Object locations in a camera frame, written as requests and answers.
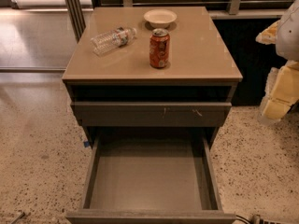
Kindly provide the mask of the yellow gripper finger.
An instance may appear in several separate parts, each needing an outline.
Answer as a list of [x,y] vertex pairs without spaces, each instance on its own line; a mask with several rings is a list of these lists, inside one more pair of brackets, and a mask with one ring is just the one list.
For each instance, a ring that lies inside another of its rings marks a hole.
[[258,43],[265,44],[265,45],[275,44],[277,41],[277,29],[278,29],[278,21],[275,21],[269,27],[267,27],[262,32],[260,32],[256,36],[255,40]]
[[268,120],[281,120],[299,101],[299,62],[287,61],[279,69],[272,67],[261,102],[261,115]]

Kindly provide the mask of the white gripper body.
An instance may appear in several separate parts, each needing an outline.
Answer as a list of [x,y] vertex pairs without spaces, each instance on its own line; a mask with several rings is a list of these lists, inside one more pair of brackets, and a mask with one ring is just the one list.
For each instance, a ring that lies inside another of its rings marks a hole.
[[299,0],[295,0],[279,20],[276,53],[286,60],[299,61]]

